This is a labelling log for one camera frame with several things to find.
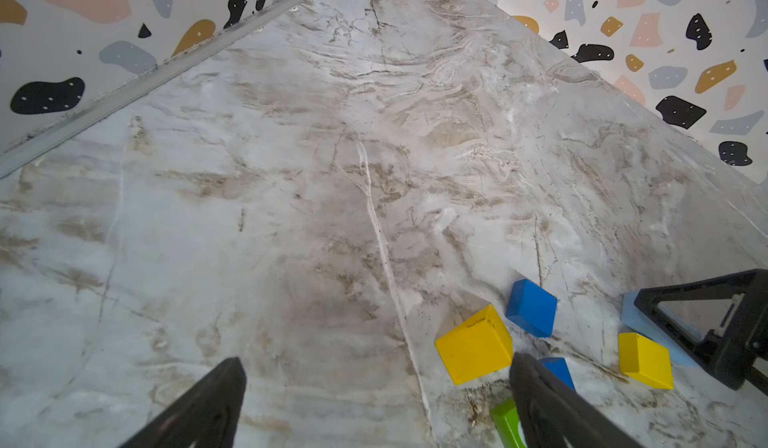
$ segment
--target yellow block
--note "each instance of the yellow block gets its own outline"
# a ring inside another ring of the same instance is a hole
[[[512,364],[512,337],[492,304],[439,338],[435,347],[456,385]]]
[[[653,388],[674,388],[670,351],[637,333],[619,335],[619,368]]]

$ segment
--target wooden block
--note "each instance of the wooden block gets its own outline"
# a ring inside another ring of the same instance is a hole
[[[520,415],[518,415],[518,408],[512,398],[494,406],[491,409],[491,418],[493,418],[498,437],[502,439],[504,448],[526,448]]]
[[[674,388],[670,351],[637,333],[619,335],[619,368],[653,388]]]
[[[512,336],[492,304],[439,338],[435,347],[456,385],[512,364]]]
[[[621,323],[626,324],[629,328],[632,328],[632,330],[637,331],[644,337],[651,338],[661,346],[667,347],[670,351],[670,359],[678,365],[696,366],[696,362],[688,356],[683,348],[680,348],[677,342],[670,338],[661,328],[656,326],[656,323],[645,316],[638,307],[634,306],[634,300],[638,297],[638,293],[639,291],[630,291],[629,293],[624,294],[624,301],[621,305]],[[667,316],[671,317],[679,326],[688,331],[696,331],[694,328],[689,327],[684,320],[674,314],[667,313]]]
[[[507,306],[507,319],[536,338],[549,338],[557,308],[558,300],[533,281],[515,281]]]
[[[539,360],[543,366],[546,366],[554,376],[560,378],[563,383],[568,385],[573,391],[576,391],[573,378],[571,378],[571,371],[568,369],[568,364],[565,363],[565,358],[541,358]]]

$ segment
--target wall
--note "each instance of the wall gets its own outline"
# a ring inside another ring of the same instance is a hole
[[[0,153],[278,0],[0,0]]]
[[[488,0],[768,182],[768,0]]]

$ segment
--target brown stain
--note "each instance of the brown stain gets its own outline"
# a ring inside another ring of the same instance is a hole
[[[78,420],[83,420],[83,419],[89,418],[92,415],[102,414],[103,412],[104,412],[104,408],[95,408],[93,410],[88,410],[88,411],[78,411],[74,414],[74,417],[77,418]]]
[[[290,357],[281,353],[264,319],[257,320],[243,332],[240,341],[239,356],[249,376],[272,380],[280,385],[282,381],[281,364],[289,363]]]
[[[600,171],[594,165],[581,156],[571,152],[571,166],[584,175],[594,193],[600,197],[600,200],[602,200],[607,207],[612,208],[614,206],[605,191],[605,185],[600,176]]]
[[[455,420],[450,446],[491,446],[498,434],[491,418],[491,409],[512,397],[508,379],[489,381],[475,388],[464,388],[438,398],[447,419]]]
[[[221,332],[216,326],[218,323],[218,317],[206,328],[200,328],[194,337],[194,341],[197,347],[200,348],[200,352],[204,357],[215,357],[219,353],[219,346],[221,346]]]
[[[356,287],[362,286],[357,283],[354,275],[349,273],[340,273],[339,269],[329,264],[317,264],[315,272],[324,277],[335,279],[341,285],[346,299],[353,302],[360,308],[361,319],[375,320],[379,305],[371,302],[366,293]]]
[[[241,414],[240,422],[262,431],[277,431],[286,435],[291,434],[293,431],[287,420],[274,416],[249,416]]]
[[[141,315],[149,320],[159,320],[168,314],[170,310],[170,300],[163,299],[159,301],[150,301],[141,307]]]
[[[467,202],[469,202],[472,206],[491,207],[496,204],[504,203],[503,198],[488,199],[482,193],[457,182],[450,176],[438,177],[436,181],[438,184],[427,187],[427,192],[447,193],[451,197],[451,200],[459,204],[467,204]]]
[[[303,101],[300,98],[294,97],[293,93],[279,89],[269,90],[267,89],[268,86],[270,85],[264,86],[264,84],[250,82],[232,83],[234,94],[242,100],[243,105],[260,111],[264,116],[279,118],[313,112],[311,107],[299,104]],[[316,107],[321,108],[323,102],[331,103],[331,100],[323,97],[323,99],[316,102]]]
[[[169,170],[156,174],[159,178],[182,180],[197,186],[196,190],[183,190],[182,194],[190,194],[196,198],[221,198],[234,200],[252,189],[253,185],[264,180],[256,170],[249,168],[241,158],[233,157],[234,173],[195,172],[182,173]]]
[[[226,322],[229,326],[233,327],[239,322],[241,322],[243,318],[245,318],[245,313],[243,313],[242,311],[236,310],[232,312],[232,314],[226,320]]]
[[[0,210],[16,213],[26,213],[29,211],[23,202],[15,198],[10,200],[0,200]]]
[[[482,116],[484,110],[475,95],[475,90],[481,84],[482,81],[479,77],[473,77],[460,86],[447,88],[431,99],[422,96],[406,107],[401,108],[399,104],[395,104],[396,102],[388,102],[379,109],[379,112],[387,115],[393,125],[408,129],[409,126],[416,124],[423,126],[427,117],[443,118],[444,115],[440,115],[440,113],[446,110],[446,106],[450,106],[451,111],[457,118],[463,120],[464,124],[455,127],[453,122],[441,123],[434,127],[437,130],[435,135],[432,138],[427,135],[427,139],[435,143],[454,146],[464,137],[475,136],[479,138],[479,134],[472,130],[473,126],[485,127],[485,120]]]
[[[345,240],[344,238],[338,238],[336,236],[331,237],[331,239],[328,241],[328,244],[324,247],[324,250],[331,254],[340,255],[358,254],[362,252],[362,248],[359,246],[355,246],[348,240]]]
[[[240,220],[237,222],[237,231],[242,233],[243,228],[245,228],[245,208],[240,209]]]
[[[445,121],[434,127],[426,137],[440,148],[450,148],[478,139],[480,135],[464,123]]]
[[[391,261],[394,264],[404,264],[407,266],[409,277],[415,274],[419,278],[426,278],[429,271],[443,268],[442,260],[440,259],[440,252],[431,246],[425,247],[414,257],[391,258]]]
[[[385,293],[389,293],[389,284],[384,279],[384,268],[378,253],[368,253],[360,258],[362,266],[368,269],[371,276],[379,283],[379,287]]]
[[[411,155],[411,150],[409,150],[408,148],[406,148],[405,146],[402,146],[402,145],[397,146],[397,151],[405,159],[408,159],[408,156]]]
[[[59,283],[71,286],[74,288],[75,294],[80,294],[82,290],[89,290],[98,295],[101,295],[101,293],[97,291],[96,288],[100,288],[104,285],[104,283],[99,281],[98,278],[92,274],[86,273],[78,268],[70,268],[66,271],[48,268],[44,270],[44,274],[52,274],[56,278],[56,281]]]
[[[32,190],[33,185],[30,178],[36,178],[37,167],[32,163],[28,163],[22,166],[22,170],[18,175],[18,192],[24,194]]]
[[[658,176],[654,176],[653,178],[650,179],[651,192],[654,192],[659,186],[666,185],[673,182],[687,186],[693,183],[694,180],[687,173],[679,172],[677,170],[674,170],[673,168],[667,168]]]
[[[154,154],[154,146],[140,116],[134,116],[130,120],[130,130],[133,133],[134,141],[132,149],[145,155]]]
[[[167,408],[197,383],[197,377],[179,372],[175,366],[162,368],[153,376],[155,386],[147,393],[151,402]]]
[[[67,218],[56,225],[56,230],[67,236],[80,238],[84,242],[103,243],[107,237],[101,230],[101,223],[95,218]]]
[[[402,353],[402,358],[406,361],[406,374],[408,376],[416,376],[416,367],[413,366],[413,360],[411,359],[411,352],[408,351],[408,343],[401,343],[398,348]]]
[[[525,234],[530,231],[531,223],[524,222],[511,222],[507,224],[507,228],[504,231],[508,239],[519,240],[523,238]]]
[[[25,249],[34,249],[40,238],[26,239],[9,234],[5,230],[0,230],[0,264],[15,266],[21,268],[20,251]]]
[[[170,338],[165,328],[157,328],[144,333],[149,339],[150,348],[154,352],[153,357],[137,363],[138,366],[168,366],[169,364],[179,363],[182,360],[173,357],[168,353],[170,349]]]

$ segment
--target light blue block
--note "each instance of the light blue block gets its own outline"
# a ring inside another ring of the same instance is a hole
[[[536,338],[552,336],[558,300],[530,280],[515,281],[507,306],[507,319]]]
[[[565,363],[565,358],[541,358],[539,361],[542,362],[543,366],[546,366],[548,370],[554,373],[554,376],[560,378],[563,383],[570,386],[573,391],[576,391],[576,386],[574,386],[574,381],[571,378],[571,371]]]
[[[680,348],[680,346],[670,338],[661,328],[656,326],[650,318],[641,313],[638,307],[634,306],[634,300],[638,297],[639,291],[631,291],[624,294],[624,303],[621,307],[621,322],[626,324],[629,328],[637,331],[639,334],[646,338],[651,338],[656,343],[663,347],[667,347],[670,351],[670,358],[676,364],[681,366],[693,366],[696,362],[688,356],[688,354]],[[664,313],[672,318],[681,328],[686,329],[693,335],[696,330],[689,327],[682,319],[673,315],[669,311]]]

